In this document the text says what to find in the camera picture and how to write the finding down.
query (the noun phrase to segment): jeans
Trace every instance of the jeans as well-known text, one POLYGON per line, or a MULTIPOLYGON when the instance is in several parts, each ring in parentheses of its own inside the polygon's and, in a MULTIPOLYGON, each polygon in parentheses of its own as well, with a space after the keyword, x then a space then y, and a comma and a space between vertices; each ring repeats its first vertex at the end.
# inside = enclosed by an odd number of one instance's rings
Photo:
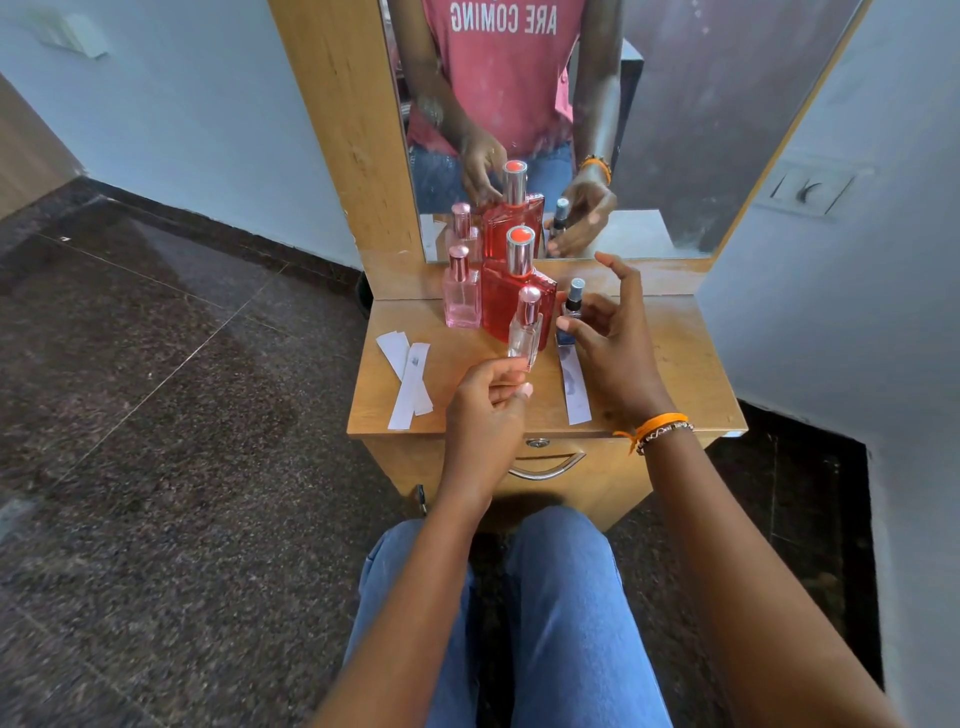
MULTIPOLYGON (((391 528, 367 557, 345 661, 376 619, 422 523, 391 528)), ((586 516, 551 506, 527 518, 505 572, 514 728, 670 726, 610 544, 586 516)), ((468 569, 430 706, 430 728, 476 723, 476 670, 467 629, 472 581, 468 569)))
MULTIPOLYGON (((437 215, 449 212, 454 203, 467 202, 467 192, 460 181, 460 159, 442 152, 429 152, 423 147, 410 146, 410 174, 414 180, 417 212, 437 215)), ((525 158, 527 163, 527 191, 540 192, 547 212, 553 212, 557 198, 564 194, 573 179, 573 146, 565 142, 549 152, 525 158)), ((491 175, 494 187, 499 181, 491 175)))

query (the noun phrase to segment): metal drawer handle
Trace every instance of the metal drawer handle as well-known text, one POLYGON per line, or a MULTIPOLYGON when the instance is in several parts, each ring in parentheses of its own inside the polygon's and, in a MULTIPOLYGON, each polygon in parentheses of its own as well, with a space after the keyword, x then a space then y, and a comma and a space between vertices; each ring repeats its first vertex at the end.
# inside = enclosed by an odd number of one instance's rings
POLYGON ((510 475, 516 475, 516 477, 523 478, 524 480, 549 480, 551 477, 557 477, 557 475, 563 475, 574 465, 579 463, 587 454, 585 452, 577 452, 573 455, 570 455, 564 462, 558 465, 556 468, 551 468, 548 471, 540 471, 535 473, 534 471, 525 471, 522 468, 510 468, 510 475))

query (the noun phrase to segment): orange bracelet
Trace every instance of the orange bracelet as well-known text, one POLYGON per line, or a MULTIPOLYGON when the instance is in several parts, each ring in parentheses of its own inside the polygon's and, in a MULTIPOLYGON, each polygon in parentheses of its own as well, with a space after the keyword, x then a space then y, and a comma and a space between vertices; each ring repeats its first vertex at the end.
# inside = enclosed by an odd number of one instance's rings
POLYGON ((624 432, 618 430, 613 434, 613 437, 629 437, 630 438, 630 452, 636 450, 636 447, 643 441, 643 438, 649 435, 651 432, 660 429, 661 427, 667 425, 673 425, 674 423, 689 423, 690 418, 681 412, 667 412, 657 417, 652 417, 647 420, 643 425, 636 429, 636 432, 632 435, 629 432, 624 432))
POLYGON ((613 172, 611 172, 610 165, 607 164, 607 161, 597 155, 588 155, 586 159, 580 162, 580 171, 583 171, 584 167, 590 166, 591 164, 596 164, 603 170, 604 176, 607 178, 607 187, 609 187, 613 179, 613 172))

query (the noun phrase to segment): left hand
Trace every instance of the left hand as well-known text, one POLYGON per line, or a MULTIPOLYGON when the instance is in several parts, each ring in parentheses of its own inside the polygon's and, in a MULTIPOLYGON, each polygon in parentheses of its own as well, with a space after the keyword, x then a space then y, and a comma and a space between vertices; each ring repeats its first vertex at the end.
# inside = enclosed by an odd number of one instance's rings
POLYGON ((607 226, 616 209, 616 195, 607 187, 607 177, 596 164, 577 173, 564 190, 570 201, 569 227, 547 244, 553 257, 575 257, 607 226))
POLYGON ((489 359, 471 367, 446 409, 444 471, 437 507, 452 507, 477 522, 523 440, 526 405, 534 388, 524 381, 525 357, 489 359))

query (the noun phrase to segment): right hand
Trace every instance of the right hand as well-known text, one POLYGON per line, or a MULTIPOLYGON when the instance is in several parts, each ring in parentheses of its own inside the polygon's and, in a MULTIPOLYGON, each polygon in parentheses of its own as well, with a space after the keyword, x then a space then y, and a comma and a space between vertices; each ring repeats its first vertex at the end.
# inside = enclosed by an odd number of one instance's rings
MULTIPOLYGON (((640 272, 618 255, 597 253, 595 257, 620 279, 620 303, 587 293, 581 306, 582 318, 561 316, 557 328, 573 335, 608 397, 620 401, 632 425, 640 426, 652 417, 676 410, 657 371, 640 272)), ((561 303, 564 297, 558 296, 561 303)))
POLYGON ((507 150, 492 134, 474 126, 464 139, 460 150, 462 182, 470 201, 477 207, 495 205, 503 199, 490 183, 490 172, 503 177, 503 165, 507 163, 507 150))

